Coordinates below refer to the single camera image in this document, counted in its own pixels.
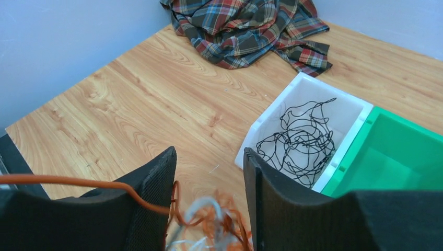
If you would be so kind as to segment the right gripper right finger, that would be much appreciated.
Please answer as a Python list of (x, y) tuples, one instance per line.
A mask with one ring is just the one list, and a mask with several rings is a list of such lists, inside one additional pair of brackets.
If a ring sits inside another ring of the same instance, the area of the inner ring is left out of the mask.
[(252, 148), (243, 175), (255, 250), (442, 250), (442, 192), (357, 190), (332, 198)]

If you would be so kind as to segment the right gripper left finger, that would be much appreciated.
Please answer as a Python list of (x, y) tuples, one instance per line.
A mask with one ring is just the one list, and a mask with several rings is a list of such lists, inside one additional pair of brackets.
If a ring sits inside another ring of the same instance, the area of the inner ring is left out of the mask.
[(164, 250), (176, 163), (169, 147), (80, 197), (2, 190), (1, 250)]

